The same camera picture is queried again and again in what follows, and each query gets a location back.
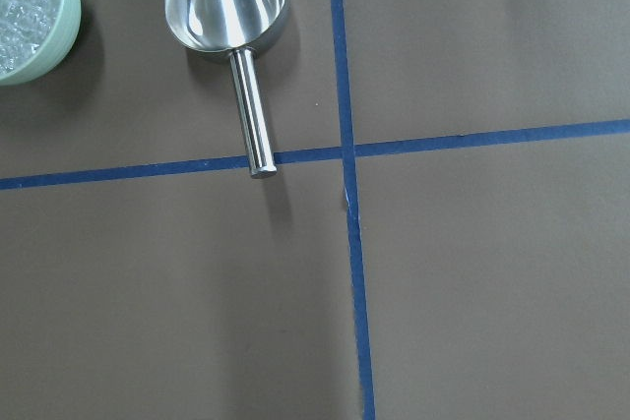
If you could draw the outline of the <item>steel ice scoop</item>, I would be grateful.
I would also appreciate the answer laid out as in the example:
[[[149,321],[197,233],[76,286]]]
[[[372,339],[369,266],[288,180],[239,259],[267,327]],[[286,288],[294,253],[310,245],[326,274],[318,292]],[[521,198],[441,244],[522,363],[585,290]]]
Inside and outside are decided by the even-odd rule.
[[[164,0],[166,22],[182,45],[229,64],[254,179],[277,171],[255,59],[280,36],[288,10],[289,0]]]

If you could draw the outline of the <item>green bowl of ice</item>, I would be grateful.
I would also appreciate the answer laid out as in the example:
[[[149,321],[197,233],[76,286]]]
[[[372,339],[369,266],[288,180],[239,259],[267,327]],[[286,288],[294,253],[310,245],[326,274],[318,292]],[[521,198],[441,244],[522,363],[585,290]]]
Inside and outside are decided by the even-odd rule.
[[[81,0],[1,0],[1,85],[24,84],[58,66],[81,14]]]

